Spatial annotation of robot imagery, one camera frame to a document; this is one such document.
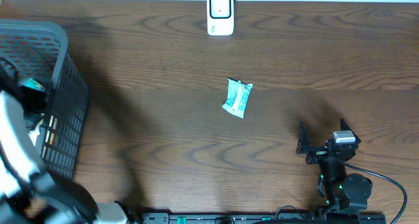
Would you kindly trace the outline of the teal tissue pack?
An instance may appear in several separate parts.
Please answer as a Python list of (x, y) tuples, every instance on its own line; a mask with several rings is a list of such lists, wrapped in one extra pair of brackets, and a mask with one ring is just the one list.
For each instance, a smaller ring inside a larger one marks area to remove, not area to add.
[(37, 91), (40, 91), (40, 92), (45, 92), (46, 91), (46, 88), (39, 81), (37, 81), (34, 78), (24, 79), (20, 82), (20, 84), (22, 86), (25, 86), (25, 87), (28, 87), (28, 88), (31, 88), (31, 89), (34, 89), (34, 90), (37, 90)]

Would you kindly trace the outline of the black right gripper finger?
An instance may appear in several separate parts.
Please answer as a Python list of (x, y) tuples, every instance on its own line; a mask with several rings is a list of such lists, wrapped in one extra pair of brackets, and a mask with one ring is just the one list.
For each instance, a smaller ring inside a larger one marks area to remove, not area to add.
[(308, 132), (303, 122), (300, 123), (300, 134), (297, 143), (296, 154), (306, 154), (310, 150)]
[(361, 139), (357, 136), (357, 134), (350, 128), (350, 126), (348, 125), (348, 123), (344, 120), (341, 119), (340, 120), (340, 130), (341, 131), (351, 131), (352, 134), (354, 135), (355, 138), (355, 142), (357, 144), (361, 143)]

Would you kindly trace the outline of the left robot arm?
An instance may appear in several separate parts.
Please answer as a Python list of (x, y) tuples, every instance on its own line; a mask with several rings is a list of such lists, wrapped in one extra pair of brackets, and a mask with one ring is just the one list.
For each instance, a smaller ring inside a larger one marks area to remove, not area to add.
[(48, 170), (24, 120), (43, 109), (43, 95), (1, 71), (1, 222), (137, 223), (123, 204), (97, 203), (83, 186)]

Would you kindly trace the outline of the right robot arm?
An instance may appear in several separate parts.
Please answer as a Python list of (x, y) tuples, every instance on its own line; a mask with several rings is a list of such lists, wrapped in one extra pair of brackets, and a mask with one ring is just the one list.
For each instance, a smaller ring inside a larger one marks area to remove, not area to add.
[(360, 143), (360, 138), (341, 119), (340, 130), (333, 132), (324, 146), (312, 146), (306, 127), (301, 123), (296, 154), (305, 155), (307, 164), (319, 166), (318, 189), (327, 199), (327, 205), (316, 211), (320, 220), (344, 214), (358, 217), (367, 209), (372, 181), (361, 174), (348, 174), (344, 164), (355, 156)]

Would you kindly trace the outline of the light green snack packet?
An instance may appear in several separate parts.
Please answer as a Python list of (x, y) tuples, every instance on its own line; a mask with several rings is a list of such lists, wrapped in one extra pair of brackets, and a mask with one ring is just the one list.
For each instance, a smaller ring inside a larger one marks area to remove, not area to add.
[(242, 81), (228, 79), (227, 99), (222, 108), (231, 115), (243, 119), (252, 88), (252, 83), (245, 84)]

